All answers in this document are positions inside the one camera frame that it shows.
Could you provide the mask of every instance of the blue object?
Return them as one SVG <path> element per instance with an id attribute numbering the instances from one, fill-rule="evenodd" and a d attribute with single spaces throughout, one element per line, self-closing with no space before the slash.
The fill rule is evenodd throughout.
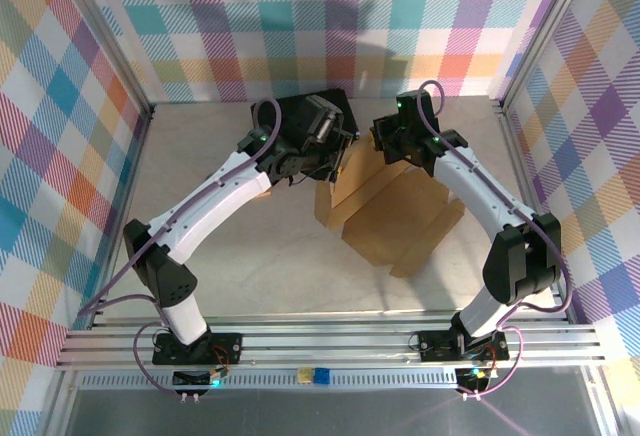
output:
<path id="1" fill-rule="evenodd" d="M 316 368 L 313 371 L 313 384 L 329 385 L 331 381 L 331 371 L 327 368 Z"/>

